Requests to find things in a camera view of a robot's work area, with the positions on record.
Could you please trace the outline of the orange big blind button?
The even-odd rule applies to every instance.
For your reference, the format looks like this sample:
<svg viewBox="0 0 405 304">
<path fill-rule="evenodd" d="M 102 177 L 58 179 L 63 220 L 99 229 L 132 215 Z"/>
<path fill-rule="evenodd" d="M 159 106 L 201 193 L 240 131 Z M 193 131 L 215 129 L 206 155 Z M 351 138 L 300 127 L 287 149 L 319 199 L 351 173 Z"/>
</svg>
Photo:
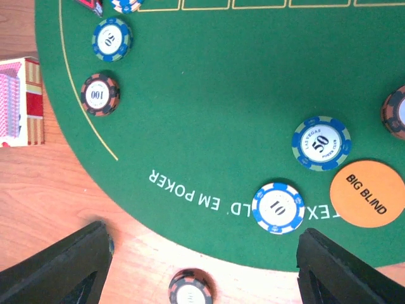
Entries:
<svg viewBox="0 0 405 304">
<path fill-rule="evenodd" d="M 354 161 L 336 173 L 330 201 L 346 222 L 362 228 L 382 227 L 404 211 L 404 181 L 382 162 Z"/>
</svg>

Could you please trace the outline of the white blue 10 chip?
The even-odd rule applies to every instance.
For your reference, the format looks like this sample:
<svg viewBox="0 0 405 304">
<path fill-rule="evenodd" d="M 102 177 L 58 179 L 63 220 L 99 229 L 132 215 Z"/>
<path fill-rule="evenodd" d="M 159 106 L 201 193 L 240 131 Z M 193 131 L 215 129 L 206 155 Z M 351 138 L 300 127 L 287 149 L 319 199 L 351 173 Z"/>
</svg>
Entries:
<svg viewBox="0 0 405 304">
<path fill-rule="evenodd" d="M 137 11 L 144 3 L 144 0 L 111 0 L 110 3 L 117 12 L 129 14 Z"/>
<path fill-rule="evenodd" d="M 258 225 L 276 235 L 295 231 L 303 223 L 305 210 L 299 192 L 281 182 L 265 184 L 251 202 L 251 212 Z"/>
</svg>

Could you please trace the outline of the red playing card deck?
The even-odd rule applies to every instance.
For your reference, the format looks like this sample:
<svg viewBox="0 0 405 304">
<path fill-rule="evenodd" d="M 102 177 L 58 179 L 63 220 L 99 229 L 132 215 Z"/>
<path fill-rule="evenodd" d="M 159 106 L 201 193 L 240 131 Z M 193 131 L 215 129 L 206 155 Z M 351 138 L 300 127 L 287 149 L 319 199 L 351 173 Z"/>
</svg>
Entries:
<svg viewBox="0 0 405 304">
<path fill-rule="evenodd" d="M 37 58 L 1 61 L 1 147 L 45 143 L 42 76 Z"/>
</svg>

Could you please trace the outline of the triangular all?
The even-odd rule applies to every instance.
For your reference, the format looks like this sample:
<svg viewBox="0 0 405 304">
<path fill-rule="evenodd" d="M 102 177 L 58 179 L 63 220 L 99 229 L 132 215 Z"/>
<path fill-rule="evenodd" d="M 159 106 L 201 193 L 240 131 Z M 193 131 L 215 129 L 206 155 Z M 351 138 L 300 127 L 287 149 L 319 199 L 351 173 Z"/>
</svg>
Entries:
<svg viewBox="0 0 405 304">
<path fill-rule="evenodd" d="M 95 13 L 98 17 L 103 17 L 103 1 L 102 0 L 76 0 L 77 3 L 86 7 Z"/>
</svg>

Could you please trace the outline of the blue 50 chip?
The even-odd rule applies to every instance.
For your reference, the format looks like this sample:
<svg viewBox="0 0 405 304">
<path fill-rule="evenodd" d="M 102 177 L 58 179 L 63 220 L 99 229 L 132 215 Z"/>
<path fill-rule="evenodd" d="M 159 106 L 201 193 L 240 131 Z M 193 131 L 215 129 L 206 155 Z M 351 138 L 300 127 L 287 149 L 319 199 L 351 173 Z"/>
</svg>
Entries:
<svg viewBox="0 0 405 304">
<path fill-rule="evenodd" d="M 304 167 L 327 171 L 348 157 L 352 141 L 347 127 L 336 118 L 315 116 L 301 122 L 292 136 L 292 152 Z"/>
<path fill-rule="evenodd" d="M 100 22 L 92 35 L 93 52 L 105 62 L 123 59 L 131 50 L 133 42 L 134 35 L 131 27 L 117 17 L 110 17 Z"/>
</svg>

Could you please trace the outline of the brown 100 chip stack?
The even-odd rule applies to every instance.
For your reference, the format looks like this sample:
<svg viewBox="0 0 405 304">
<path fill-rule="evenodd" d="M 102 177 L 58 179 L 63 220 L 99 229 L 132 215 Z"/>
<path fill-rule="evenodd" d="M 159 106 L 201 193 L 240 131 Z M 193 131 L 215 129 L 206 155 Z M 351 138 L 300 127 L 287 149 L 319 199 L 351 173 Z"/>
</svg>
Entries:
<svg viewBox="0 0 405 304">
<path fill-rule="evenodd" d="M 177 272 L 168 286 L 170 303 L 213 304 L 215 287 L 211 277 L 201 269 Z"/>
</svg>

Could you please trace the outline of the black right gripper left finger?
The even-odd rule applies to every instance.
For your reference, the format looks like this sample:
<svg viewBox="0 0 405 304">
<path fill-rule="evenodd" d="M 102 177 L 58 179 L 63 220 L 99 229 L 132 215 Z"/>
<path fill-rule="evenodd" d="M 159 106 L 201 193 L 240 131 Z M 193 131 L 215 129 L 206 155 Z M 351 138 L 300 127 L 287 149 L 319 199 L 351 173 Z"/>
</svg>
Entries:
<svg viewBox="0 0 405 304">
<path fill-rule="evenodd" d="M 112 257 L 106 224 L 94 221 L 1 271 L 1 303 L 99 303 Z"/>
</svg>

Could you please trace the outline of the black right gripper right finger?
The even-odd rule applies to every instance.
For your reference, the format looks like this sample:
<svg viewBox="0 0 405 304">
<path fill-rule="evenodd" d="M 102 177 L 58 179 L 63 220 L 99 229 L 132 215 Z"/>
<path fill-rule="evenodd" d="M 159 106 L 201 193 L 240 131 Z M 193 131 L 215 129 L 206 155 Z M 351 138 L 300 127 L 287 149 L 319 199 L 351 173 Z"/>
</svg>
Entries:
<svg viewBox="0 0 405 304">
<path fill-rule="evenodd" d="M 404 303 L 404 286 L 314 228 L 299 236 L 296 258 L 303 303 Z"/>
</svg>

